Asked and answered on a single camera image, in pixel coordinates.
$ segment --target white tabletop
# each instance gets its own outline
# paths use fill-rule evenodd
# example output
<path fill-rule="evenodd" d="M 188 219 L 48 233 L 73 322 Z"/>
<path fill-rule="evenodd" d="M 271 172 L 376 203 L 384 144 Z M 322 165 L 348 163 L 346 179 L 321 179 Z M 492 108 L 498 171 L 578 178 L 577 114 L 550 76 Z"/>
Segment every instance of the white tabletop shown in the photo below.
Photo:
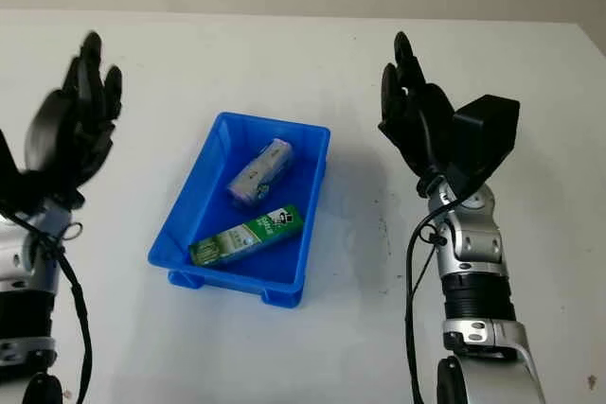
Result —
<path fill-rule="evenodd" d="M 522 102 L 516 148 L 490 179 L 516 312 L 548 402 L 606 400 L 606 60 L 577 26 L 0 11 L 0 128 L 20 160 L 29 120 L 91 28 L 125 79 L 115 147 L 82 189 L 84 232 L 67 245 L 90 313 L 88 402 L 410 402 L 402 249 L 426 206 L 376 128 L 398 30 L 456 107 L 485 93 Z M 332 131 L 296 309 L 176 288 L 147 263 L 220 111 Z M 442 304 L 434 264 L 416 305 L 426 402 L 446 355 Z M 52 372 L 75 396 L 82 344 L 64 281 L 53 335 Z M 0 387 L 0 401 L 17 396 Z"/>

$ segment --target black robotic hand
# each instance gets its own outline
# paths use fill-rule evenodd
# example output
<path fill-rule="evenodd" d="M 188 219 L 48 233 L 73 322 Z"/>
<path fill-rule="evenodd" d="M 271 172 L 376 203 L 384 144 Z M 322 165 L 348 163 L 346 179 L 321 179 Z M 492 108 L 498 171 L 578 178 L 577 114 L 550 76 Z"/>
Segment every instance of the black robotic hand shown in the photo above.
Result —
<path fill-rule="evenodd" d="M 103 165 L 121 110 L 122 74 L 113 66 L 99 75 L 101 38 L 90 32 L 71 61 L 61 89 L 46 97 L 29 126 L 27 169 L 19 172 L 0 132 L 0 203 L 31 214 L 44 197 L 71 210 L 84 198 L 77 188 Z"/>
<path fill-rule="evenodd" d="M 471 194 L 513 150 L 520 103 L 484 95 L 455 112 L 444 92 L 427 83 L 403 32 L 396 65 L 383 70 L 379 129 L 419 177 L 429 196 L 445 178 L 455 195 Z"/>

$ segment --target black cable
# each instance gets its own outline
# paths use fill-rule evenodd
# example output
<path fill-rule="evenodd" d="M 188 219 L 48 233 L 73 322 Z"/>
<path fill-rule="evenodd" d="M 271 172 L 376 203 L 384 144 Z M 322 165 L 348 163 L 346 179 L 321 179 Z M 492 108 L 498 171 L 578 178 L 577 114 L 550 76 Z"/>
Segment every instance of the black cable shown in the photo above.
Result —
<path fill-rule="evenodd" d="M 78 278 L 76 277 L 71 264 L 67 260 L 67 257 L 65 257 L 65 248 L 61 245 L 62 240 L 70 240 L 81 234 L 82 223 L 69 223 L 59 232 L 56 237 L 53 237 L 50 234 L 43 232 L 37 227 L 29 224 L 27 221 L 21 220 L 19 217 L 11 214 L 8 210 L 0 208 L 0 215 L 33 234 L 36 239 L 46 247 L 46 250 L 57 260 L 63 274 L 71 285 L 72 294 L 74 295 L 74 306 L 76 307 L 76 314 L 78 315 L 78 320 L 80 321 L 80 330 L 82 332 L 82 340 L 84 343 L 84 357 L 82 359 L 82 367 L 80 370 L 80 390 L 78 392 L 78 400 L 76 401 L 76 404 L 82 404 L 82 402 L 84 402 L 86 392 L 88 391 L 88 385 L 90 383 L 93 371 L 93 344 L 91 341 L 90 329 L 88 327 L 88 312 L 86 310 L 86 303 L 84 302 L 82 286 L 78 282 Z M 79 226 L 79 231 L 74 236 L 63 238 L 65 233 L 73 226 Z"/>
<path fill-rule="evenodd" d="M 436 253 L 437 250 L 437 246 L 434 245 L 434 247 L 432 248 L 432 251 L 429 252 L 429 254 L 427 255 L 427 258 L 425 259 L 425 263 L 423 264 L 423 268 L 421 269 L 420 273 L 419 273 L 419 277 L 417 278 L 417 282 L 415 283 L 415 286 L 413 287 L 413 293 L 412 293 L 412 297 L 415 298 L 415 294 L 417 293 L 417 289 L 419 288 L 419 284 L 421 282 L 421 280 L 423 279 L 423 276 L 425 276 L 425 272 L 427 272 L 427 267 L 429 267 L 430 262 L 432 261 L 432 257 L 434 257 L 434 254 Z"/>
<path fill-rule="evenodd" d="M 430 253 L 430 257 L 425 261 L 425 266 L 421 271 L 419 279 L 417 283 L 413 286 L 413 252 L 415 250 L 415 244 L 417 243 L 417 238 L 420 237 L 420 233 L 425 227 L 432 227 L 434 229 L 435 226 L 430 224 L 435 218 L 439 217 L 443 213 L 446 213 L 462 202 L 464 202 L 469 196 L 463 196 L 453 202 L 449 202 L 446 205 L 442 205 L 437 208 L 425 218 L 421 220 L 417 227 L 413 230 L 413 234 L 410 237 L 410 241 L 408 242 L 408 246 L 406 248 L 406 309 L 404 316 L 404 338 L 406 343 L 406 358 L 408 360 L 408 371 L 410 372 L 410 384 L 413 394 L 413 402 L 415 404 L 423 404 L 423 398 L 420 395 L 419 389 L 419 377 L 417 372 L 417 352 L 415 350 L 415 329 L 413 324 L 413 298 L 415 296 L 415 292 L 420 284 L 420 279 L 425 274 L 427 270 L 427 266 L 429 265 L 429 260 L 433 256 L 434 250 Z M 438 234 L 431 234 L 429 236 L 429 240 L 425 240 L 430 243 L 434 243 L 435 245 L 443 244 L 443 240 L 440 240 Z"/>
<path fill-rule="evenodd" d="M 423 236 L 423 229 L 425 227 L 429 227 L 432 231 L 434 231 L 432 234 L 430 234 L 428 237 L 424 237 Z M 437 229 L 433 224 L 425 224 L 424 226 L 421 226 L 420 228 L 420 232 L 419 232 L 419 239 L 420 241 L 427 243 L 428 245 L 433 245 L 434 241 L 432 240 L 432 236 L 437 235 Z"/>

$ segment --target silver arm segment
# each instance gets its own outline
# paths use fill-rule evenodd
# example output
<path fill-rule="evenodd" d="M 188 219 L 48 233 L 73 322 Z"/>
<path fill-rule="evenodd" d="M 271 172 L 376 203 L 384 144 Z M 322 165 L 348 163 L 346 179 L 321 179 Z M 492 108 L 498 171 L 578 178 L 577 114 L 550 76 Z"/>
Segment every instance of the silver arm segment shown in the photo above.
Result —
<path fill-rule="evenodd" d="M 429 201 L 430 210 L 455 199 L 448 184 L 442 183 Z M 446 296 L 443 340 L 455 353 L 444 360 L 446 368 L 438 368 L 440 404 L 545 403 L 525 327 L 516 321 L 509 301 L 503 240 L 493 211 L 494 196 L 483 185 L 436 219 L 439 234 L 446 238 L 437 249 Z M 443 373 L 449 368 L 460 371 L 466 401 L 463 395 L 445 394 L 443 387 L 440 401 L 440 381 L 443 385 L 458 377 Z"/>
<path fill-rule="evenodd" d="M 25 218 L 41 232 L 59 236 L 71 212 L 45 200 Z M 50 315 L 59 282 L 59 265 L 34 243 L 31 233 L 0 216 L 0 370 L 43 371 L 54 362 Z"/>

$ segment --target robotic hand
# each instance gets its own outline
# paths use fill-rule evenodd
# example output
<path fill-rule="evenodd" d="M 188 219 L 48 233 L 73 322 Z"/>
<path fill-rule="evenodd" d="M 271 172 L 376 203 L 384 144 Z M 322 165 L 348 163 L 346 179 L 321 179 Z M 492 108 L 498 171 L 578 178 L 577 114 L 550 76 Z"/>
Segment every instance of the robotic hand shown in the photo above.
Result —
<path fill-rule="evenodd" d="M 430 214 L 406 253 L 406 354 L 413 400 L 417 377 L 413 298 L 432 255 L 446 298 L 443 342 L 454 354 L 437 367 L 438 404 L 544 403 L 526 331 L 510 302 L 494 196 L 484 184 L 513 150 L 520 103 L 484 95 L 455 112 L 442 90 L 425 81 L 406 36 L 395 40 L 396 64 L 383 71 L 379 129 L 419 176 Z M 423 237 L 423 229 L 433 232 Z M 417 238 L 434 245 L 412 278 Z"/>
<path fill-rule="evenodd" d="M 50 314 L 59 268 L 72 285 L 84 338 L 79 404 L 90 380 L 86 307 L 62 240 L 74 225 L 72 210 L 84 204 L 78 188 L 107 158 L 120 114 L 122 75 L 114 66 L 101 82 L 100 56 L 101 39 L 91 32 L 62 89 L 46 98 L 29 127 L 26 170 L 17 169 L 0 132 L 0 379 L 33 375 L 24 404 L 62 402 L 61 384 L 46 373 L 57 357 Z"/>

